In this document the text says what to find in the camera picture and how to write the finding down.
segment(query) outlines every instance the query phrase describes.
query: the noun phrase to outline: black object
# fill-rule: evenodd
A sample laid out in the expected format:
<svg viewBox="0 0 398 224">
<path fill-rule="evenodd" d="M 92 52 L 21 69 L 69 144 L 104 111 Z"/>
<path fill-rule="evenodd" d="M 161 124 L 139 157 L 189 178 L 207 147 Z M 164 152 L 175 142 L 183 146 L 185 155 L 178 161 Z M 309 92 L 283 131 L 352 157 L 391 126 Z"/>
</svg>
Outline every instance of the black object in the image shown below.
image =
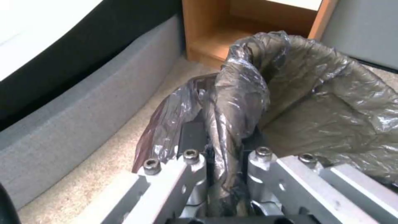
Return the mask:
<svg viewBox="0 0 398 224">
<path fill-rule="evenodd" d="M 0 131 L 86 78 L 178 12 L 180 0 L 103 0 L 54 44 L 0 82 Z"/>
<path fill-rule="evenodd" d="M 0 183 L 0 224 L 20 224 L 17 210 L 10 196 Z"/>
<path fill-rule="evenodd" d="M 187 149 L 196 149 L 200 154 L 206 154 L 207 145 L 208 137 L 201 110 L 194 120 L 182 124 L 177 156 Z"/>
<path fill-rule="evenodd" d="M 317 224 L 312 215 L 177 218 L 167 224 Z"/>
</svg>

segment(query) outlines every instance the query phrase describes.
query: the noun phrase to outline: white wall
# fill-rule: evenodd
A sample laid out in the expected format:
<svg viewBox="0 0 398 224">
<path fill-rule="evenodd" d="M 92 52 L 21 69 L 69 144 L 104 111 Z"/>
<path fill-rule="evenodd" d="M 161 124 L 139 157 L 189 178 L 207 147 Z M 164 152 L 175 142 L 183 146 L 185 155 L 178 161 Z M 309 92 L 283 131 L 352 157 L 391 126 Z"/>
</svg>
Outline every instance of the white wall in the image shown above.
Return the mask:
<svg viewBox="0 0 398 224">
<path fill-rule="evenodd" d="M 102 0 L 0 0 L 0 81 L 62 37 Z"/>
</svg>

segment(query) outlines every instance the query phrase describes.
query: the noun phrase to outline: grey foam block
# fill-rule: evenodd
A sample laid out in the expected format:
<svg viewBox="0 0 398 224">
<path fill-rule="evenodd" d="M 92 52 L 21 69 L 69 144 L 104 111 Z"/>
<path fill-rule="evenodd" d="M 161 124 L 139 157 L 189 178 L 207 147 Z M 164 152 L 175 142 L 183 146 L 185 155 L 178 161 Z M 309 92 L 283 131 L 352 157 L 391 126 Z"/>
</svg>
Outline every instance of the grey foam block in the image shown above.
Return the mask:
<svg viewBox="0 0 398 224">
<path fill-rule="evenodd" d="M 147 102 L 181 55 L 182 35 L 180 19 L 170 18 L 0 132 L 0 181 L 17 209 L 84 161 Z"/>
</svg>

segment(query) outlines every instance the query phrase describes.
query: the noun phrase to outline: hex socket screw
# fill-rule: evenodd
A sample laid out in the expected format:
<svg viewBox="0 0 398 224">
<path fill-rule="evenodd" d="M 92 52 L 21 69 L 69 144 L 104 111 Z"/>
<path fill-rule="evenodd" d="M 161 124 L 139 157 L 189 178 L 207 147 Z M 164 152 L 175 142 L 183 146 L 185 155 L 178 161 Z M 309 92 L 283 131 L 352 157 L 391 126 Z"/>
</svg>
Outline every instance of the hex socket screw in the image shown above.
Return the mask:
<svg viewBox="0 0 398 224">
<path fill-rule="evenodd" d="M 145 160 L 143 167 L 144 173 L 149 176 L 156 175 L 162 170 L 159 160 L 155 158 Z"/>
<path fill-rule="evenodd" d="M 310 169 L 314 169 L 318 162 L 318 159 L 310 153 L 300 154 L 298 159 Z"/>
<path fill-rule="evenodd" d="M 272 151 L 265 146 L 257 147 L 256 157 L 262 161 L 270 161 L 272 159 Z"/>
<path fill-rule="evenodd" d="M 187 164 L 195 164 L 199 161 L 199 152 L 196 149 L 187 149 L 183 153 L 184 161 Z"/>
</svg>

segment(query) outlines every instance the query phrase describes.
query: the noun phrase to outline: black mechanical part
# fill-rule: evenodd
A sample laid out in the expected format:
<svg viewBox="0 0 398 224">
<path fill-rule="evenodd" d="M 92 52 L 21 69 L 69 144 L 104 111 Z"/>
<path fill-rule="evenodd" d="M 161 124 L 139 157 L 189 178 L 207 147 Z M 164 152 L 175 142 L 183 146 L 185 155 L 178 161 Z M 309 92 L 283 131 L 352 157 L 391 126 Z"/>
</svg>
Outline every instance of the black mechanical part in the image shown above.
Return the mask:
<svg viewBox="0 0 398 224">
<path fill-rule="evenodd" d="M 177 218 L 166 224 L 317 224 L 311 215 Z"/>
<path fill-rule="evenodd" d="M 0 183 L 0 224 L 21 224 L 17 210 L 7 191 Z"/>
</svg>

